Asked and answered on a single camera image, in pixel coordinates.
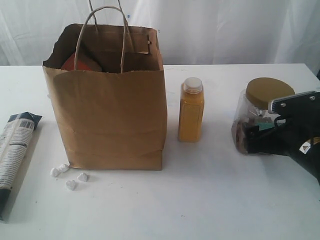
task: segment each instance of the yellow liquid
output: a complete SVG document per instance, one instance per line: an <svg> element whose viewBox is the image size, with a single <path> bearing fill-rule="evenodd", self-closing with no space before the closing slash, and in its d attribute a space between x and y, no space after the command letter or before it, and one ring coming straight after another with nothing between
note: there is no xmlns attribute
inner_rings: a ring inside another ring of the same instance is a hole
<svg viewBox="0 0 320 240"><path fill-rule="evenodd" d="M204 107L204 90L191 94L184 91L184 84L182 84L178 131L178 139L181 142L195 143L200 140Z"/></svg>

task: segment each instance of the white curtain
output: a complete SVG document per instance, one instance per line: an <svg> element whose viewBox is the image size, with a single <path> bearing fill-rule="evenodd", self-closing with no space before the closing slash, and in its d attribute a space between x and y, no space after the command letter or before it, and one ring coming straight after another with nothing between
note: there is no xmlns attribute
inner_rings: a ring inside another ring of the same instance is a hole
<svg viewBox="0 0 320 240"><path fill-rule="evenodd" d="M92 0L93 8L117 0ZM305 63L320 69L320 0L121 0L128 22L158 30L165 64ZM2 0L0 65L41 65L88 0ZM96 14L121 25L118 12Z"/></svg>

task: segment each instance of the white table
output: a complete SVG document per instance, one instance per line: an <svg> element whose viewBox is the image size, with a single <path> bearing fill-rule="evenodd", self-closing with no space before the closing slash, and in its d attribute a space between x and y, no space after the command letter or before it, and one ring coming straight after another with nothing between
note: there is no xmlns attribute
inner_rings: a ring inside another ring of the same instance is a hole
<svg viewBox="0 0 320 240"><path fill-rule="evenodd" d="M304 64L165 66L164 169L85 171L90 181L75 191L65 181L81 170L57 180L49 175L67 156L41 66L2 66L0 76L1 128L12 114L43 115L10 196L9 224L0 224L1 240L320 238L316 179L288 157L243 156L231 138L238 97L250 80L272 77L296 92L320 90ZM177 141L177 130L180 84L191 76L203 80L205 111L201 141L187 144Z"/></svg>

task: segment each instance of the white stone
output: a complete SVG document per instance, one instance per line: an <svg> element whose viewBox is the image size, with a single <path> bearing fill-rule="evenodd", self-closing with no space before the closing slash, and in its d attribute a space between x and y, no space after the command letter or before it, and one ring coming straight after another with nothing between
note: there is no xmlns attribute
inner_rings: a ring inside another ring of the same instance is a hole
<svg viewBox="0 0 320 240"><path fill-rule="evenodd" d="M58 169L56 169L55 167L54 168L52 168L51 169L51 171L50 171L50 175L52 176L52 177L58 177L58 175L60 174L60 171L58 170Z"/></svg>
<svg viewBox="0 0 320 240"><path fill-rule="evenodd" d="M67 189L69 189L70 191L73 191L75 190L77 184L75 180L72 180L72 181L66 181L65 185Z"/></svg>
<svg viewBox="0 0 320 240"><path fill-rule="evenodd" d="M61 164L58 167L58 170L60 173L65 173L66 171L68 171L68 169L69 169L69 166L67 164Z"/></svg>
<svg viewBox="0 0 320 240"><path fill-rule="evenodd" d="M82 182L87 182L89 179L89 175L83 172L77 177L77 179Z"/></svg>

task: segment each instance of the white bottle cap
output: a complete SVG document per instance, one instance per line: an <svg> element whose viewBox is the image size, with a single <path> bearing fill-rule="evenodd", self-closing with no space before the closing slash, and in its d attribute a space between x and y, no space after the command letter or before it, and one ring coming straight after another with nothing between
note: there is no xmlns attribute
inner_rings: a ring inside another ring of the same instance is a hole
<svg viewBox="0 0 320 240"><path fill-rule="evenodd" d="M183 90L189 94L198 94L202 91L202 88L202 81L197 77L189 77L183 84Z"/></svg>

